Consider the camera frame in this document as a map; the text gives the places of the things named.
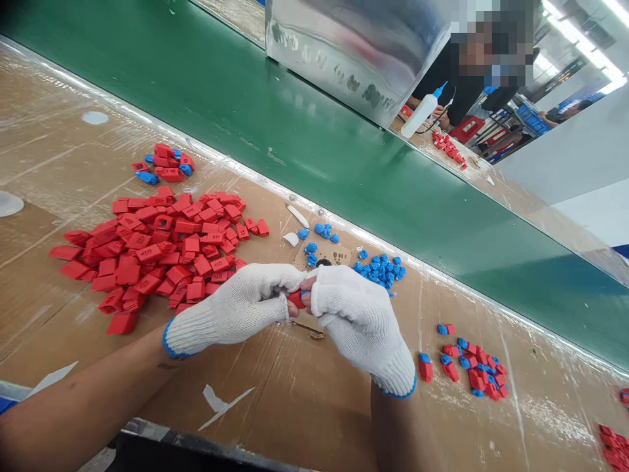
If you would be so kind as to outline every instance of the glue bottle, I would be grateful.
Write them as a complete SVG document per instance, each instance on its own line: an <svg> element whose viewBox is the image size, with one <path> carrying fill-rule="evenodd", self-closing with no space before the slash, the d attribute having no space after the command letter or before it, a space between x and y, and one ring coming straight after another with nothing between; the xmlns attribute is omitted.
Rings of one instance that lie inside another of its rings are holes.
<svg viewBox="0 0 629 472"><path fill-rule="evenodd" d="M438 88L437 90L435 90L434 94L426 95L421 100L421 103L419 104L417 109L413 112L413 114L408 119L408 121L404 123L404 126L402 127L402 130L400 131L403 137L408 139L411 136L413 136L415 134L415 131L417 131L419 127L422 125L422 123L426 121L426 118L428 118L431 115L431 113L439 104L437 102L437 98L441 96L441 93L444 91L444 87L446 86L447 83L448 82L444 83L441 86L441 88Z"/></svg>

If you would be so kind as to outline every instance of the blue crate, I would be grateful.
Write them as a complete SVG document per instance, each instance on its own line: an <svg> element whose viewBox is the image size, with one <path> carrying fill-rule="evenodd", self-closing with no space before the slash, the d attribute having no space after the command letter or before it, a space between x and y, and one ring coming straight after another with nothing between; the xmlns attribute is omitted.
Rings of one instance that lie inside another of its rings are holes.
<svg viewBox="0 0 629 472"><path fill-rule="evenodd" d="M518 116L531 130L537 133L538 136L552 130L552 128L544 123L527 104L522 104L522 106L518 108Z"/></svg>

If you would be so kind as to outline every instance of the blue glove cuff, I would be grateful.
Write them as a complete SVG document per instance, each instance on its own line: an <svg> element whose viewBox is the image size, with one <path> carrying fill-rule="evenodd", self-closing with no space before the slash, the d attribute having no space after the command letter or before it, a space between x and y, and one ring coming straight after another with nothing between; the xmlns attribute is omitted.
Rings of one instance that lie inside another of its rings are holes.
<svg viewBox="0 0 629 472"><path fill-rule="evenodd" d="M182 359L185 357L192 357L194 354L186 354L186 353L177 354L168 345L168 342L166 341L166 335L168 334L168 328L170 328L170 325L172 324L173 321L175 321L175 318L173 318L172 320L168 322L168 324L166 325L166 329L164 329L164 334L162 335L162 345L164 346L164 349L166 350L166 352L168 353L168 356L170 356L171 359Z"/></svg>

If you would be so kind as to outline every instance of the red stool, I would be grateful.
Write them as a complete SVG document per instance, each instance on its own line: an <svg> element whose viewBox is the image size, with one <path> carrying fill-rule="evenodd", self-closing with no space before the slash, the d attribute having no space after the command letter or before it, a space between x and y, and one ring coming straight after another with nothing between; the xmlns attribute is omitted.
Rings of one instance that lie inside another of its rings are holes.
<svg viewBox="0 0 629 472"><path fill-rule="evenodd" d="M485 126L485 120L475 116L466 116L461 124L448 134L458 139L461 144L466 144L483 126Z"/></svg>
<svg viewBox="0 0 629 472"><path fill-rule="evenodd" d="M485 139L483 143L487 144L487 147L490 148L501 139L506 138L509 133L510 133L509 130L501 128L498 131L496 131L494 134L492 134L489 138Z"/></svg>

